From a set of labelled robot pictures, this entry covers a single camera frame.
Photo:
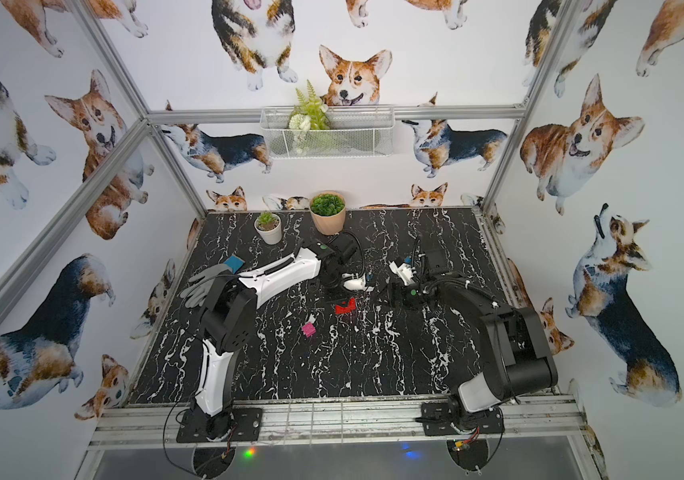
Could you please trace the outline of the red lego brick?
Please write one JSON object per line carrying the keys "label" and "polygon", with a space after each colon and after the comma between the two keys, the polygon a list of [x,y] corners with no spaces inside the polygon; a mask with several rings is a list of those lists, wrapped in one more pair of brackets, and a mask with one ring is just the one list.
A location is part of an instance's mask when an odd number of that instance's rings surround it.
{"label": "red lego brick", "polygon": [[334,306],[334,311],[336,315],[345,315],[354,312],[356,309],[357,303],[355,298],[350,298],[347,303]]}

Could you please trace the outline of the pink lego brick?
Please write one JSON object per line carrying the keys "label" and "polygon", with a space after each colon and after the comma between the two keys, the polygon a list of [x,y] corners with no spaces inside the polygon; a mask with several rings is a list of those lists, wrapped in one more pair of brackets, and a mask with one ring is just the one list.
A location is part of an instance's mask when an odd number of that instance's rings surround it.
{"label": "pink lego brick", "polygon": [[302,326],[302,332],[306,337],[312,337],[316,333],[313,323],[306,323]]}

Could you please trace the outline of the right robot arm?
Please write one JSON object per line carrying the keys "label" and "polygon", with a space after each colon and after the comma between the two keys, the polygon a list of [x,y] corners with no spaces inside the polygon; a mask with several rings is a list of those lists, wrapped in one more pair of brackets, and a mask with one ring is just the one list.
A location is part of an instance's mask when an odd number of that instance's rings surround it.
{"label": "right robot arm", "polygon": [[423,405],[416,421],[428,436],[449,428],[470,432],[483,426],[503,432],[501,404],[558,382],[548,340],[531,307],[514,308],[465,278],[446,275],[411,285],[391,280],[384,288],[384,303],[412,309],[443,305],[478,332],[480,371],[453,387],[446,401]]}

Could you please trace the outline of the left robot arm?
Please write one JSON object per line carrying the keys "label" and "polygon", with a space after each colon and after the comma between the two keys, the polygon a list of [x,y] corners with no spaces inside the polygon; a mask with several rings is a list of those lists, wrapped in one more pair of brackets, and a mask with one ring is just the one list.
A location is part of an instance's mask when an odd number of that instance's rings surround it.
{"label": "left robot arm", "polygon": [[355,235],[341,232],[327,242],[301,242],[272,263],[237,273],[225,264],[210,267],[191,279],[180,297],[198,308],[202,363],[191,413],[183,432],[218,441],[236,431],[232,383],[238,357],[256,333],[257,313],[270,299],[305,281],[337,293],[349,276],[344,268],[363,249]]}

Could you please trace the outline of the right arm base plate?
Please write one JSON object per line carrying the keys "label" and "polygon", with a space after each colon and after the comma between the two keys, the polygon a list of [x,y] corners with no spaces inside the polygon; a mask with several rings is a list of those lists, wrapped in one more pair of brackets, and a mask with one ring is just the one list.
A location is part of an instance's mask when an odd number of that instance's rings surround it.
{"label": "right arm base plate", "polygon": [[415,421],[428,437],[505,432],[503,412],[499,407],[468,413],[453,401],[423,403]]}

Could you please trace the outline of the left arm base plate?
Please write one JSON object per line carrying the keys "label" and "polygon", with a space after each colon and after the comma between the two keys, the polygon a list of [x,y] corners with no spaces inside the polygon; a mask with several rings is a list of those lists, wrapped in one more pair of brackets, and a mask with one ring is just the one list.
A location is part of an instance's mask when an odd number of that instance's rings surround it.
{"label": "left arm base plate", "polygon": [[215,416],[199,407],[188,409],[181,417],[178,443],[254,442],[261,431],[264,410],[261,408],[230,408]]}

